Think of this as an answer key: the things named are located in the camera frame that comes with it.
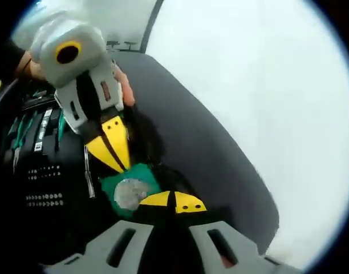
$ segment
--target green cloth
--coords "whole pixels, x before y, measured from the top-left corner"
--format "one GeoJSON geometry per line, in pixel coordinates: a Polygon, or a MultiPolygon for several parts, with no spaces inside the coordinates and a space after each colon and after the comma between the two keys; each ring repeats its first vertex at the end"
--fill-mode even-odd
{"type": "Polygon", "coordinates": [[[126,172],[120,173],[116,176],[100,179],[101,188],[108,196],[112,208],[119,216],[127,218],[132,216],[133,211],[121,208],[114,200],[114,193],[116,186],[124,179],[129,178],[137,179],[143,183],[147,183],[147,185],[149,185],[147,196],[161,192],[157,180],[153,176],[151,169],[146,164],[137,164],[126,172]]]}

